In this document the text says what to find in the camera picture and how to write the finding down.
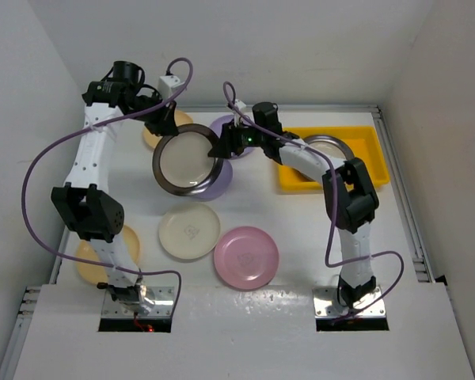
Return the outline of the dark rimmed plate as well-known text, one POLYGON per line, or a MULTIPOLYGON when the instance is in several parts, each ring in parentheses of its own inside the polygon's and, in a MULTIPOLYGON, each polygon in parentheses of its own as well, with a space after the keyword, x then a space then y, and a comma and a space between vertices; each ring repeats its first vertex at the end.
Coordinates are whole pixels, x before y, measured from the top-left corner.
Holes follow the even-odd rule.
POLYGON ((195 196, 211 187, 222 172, 223 160, 210 151, 219 137, 198 123, 178 127, 178 134, 160 139, 152 157, 158 185, 175 196, 195 196))
MULTIPOLYGON (((352 149, 343 140, 330 135, 310 135, 301 141, 304 145, 311 146, 329 157, 334 169, 355 157, 352 149)), ((295 168, 295 170, 306 180, 321 184, 321 178, 329 171, 329 164, 319 154, 314 154, 311 150, 308 152, 313 156, 310 164, 302 164, 301 169, 295 168)))

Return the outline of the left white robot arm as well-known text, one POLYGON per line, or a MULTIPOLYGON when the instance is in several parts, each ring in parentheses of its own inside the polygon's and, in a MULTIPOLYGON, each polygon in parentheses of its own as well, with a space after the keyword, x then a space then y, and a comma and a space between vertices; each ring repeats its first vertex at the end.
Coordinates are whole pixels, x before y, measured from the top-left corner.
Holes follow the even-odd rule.
POLYGON ((124 207, 108 190, 108 175, 118 132, 126 116, 141 120, 158 135, 176 134, 176 105, 169 101, 184 83, 171 72, 158 80, 149 96, 140 66, 116 61, 101 80, 90 82, 83 94, 85 126, 74 164, 61 187, 51 190, 66 227, 86 241, 104 265, 101 283, 113 301, 136 315, 146 316, 155 306, 154 294, 132 260, 124 240, 124 207))

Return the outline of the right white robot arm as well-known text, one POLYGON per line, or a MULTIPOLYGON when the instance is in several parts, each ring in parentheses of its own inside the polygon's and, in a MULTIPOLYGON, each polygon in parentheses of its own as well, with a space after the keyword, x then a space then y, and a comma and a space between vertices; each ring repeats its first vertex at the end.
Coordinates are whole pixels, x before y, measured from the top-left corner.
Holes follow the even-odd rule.
POLYGON ((274 103, 255 104, 252 118, 237 103, 227 106, 234 121, 223 124, 209 155, 231 158, 248 147, 259 147, 267 158, 322 186, 330 232, 340 237, 342 259, 337 263, 340 274, 336 297, 339 304, 353 310, 376 287, 370 235, 379 202, 365 163, 359 158, 341 160, 323 154, 297 135, 285 132, 274 103))

